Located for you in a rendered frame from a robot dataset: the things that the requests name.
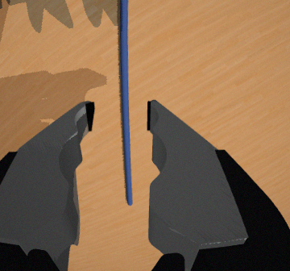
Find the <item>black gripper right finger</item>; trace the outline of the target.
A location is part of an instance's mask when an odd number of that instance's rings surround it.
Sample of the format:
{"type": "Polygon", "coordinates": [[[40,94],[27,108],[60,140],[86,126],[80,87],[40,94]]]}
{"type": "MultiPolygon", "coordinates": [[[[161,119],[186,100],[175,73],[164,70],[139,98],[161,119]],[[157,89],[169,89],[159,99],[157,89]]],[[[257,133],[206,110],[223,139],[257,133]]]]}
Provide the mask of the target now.
{"type": "Polygon", "coordinates": [[[148,239],[184,256],[185,271],[290,271],[290,229],[272,200],[155,99],[147,101],[152,162],[148,239]]]}

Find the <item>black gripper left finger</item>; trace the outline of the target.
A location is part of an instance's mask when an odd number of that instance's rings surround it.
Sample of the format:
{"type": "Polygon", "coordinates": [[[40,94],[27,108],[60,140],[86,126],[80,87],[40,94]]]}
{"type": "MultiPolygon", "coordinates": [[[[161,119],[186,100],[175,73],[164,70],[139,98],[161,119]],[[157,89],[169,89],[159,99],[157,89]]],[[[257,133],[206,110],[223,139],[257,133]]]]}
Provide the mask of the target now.
{"type": "Polygon", "coordinates": [[[94,102],[78,103],[0,160],[0,268],[26,268],[27,254],[40,249],[68,271],[80,237],[80,143],[92,131],[94,111],[94,102]]]}

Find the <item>dark blue cable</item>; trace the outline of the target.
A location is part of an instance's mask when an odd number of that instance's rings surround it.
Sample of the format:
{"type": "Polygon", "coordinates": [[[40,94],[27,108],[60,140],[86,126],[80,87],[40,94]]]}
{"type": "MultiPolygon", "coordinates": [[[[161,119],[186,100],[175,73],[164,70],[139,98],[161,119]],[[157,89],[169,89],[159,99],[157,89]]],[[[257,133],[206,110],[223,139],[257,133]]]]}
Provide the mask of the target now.
{"type": "Polygon", "coordinates": [[[128,0],[120,0],[120,57],[121,57],[121,86],[122,86],[122,124],[124,155],[126,169],[127,204],[132,202],[131,184],[131,143],[129,118],[129,86],[128,86],[128,0]]]}

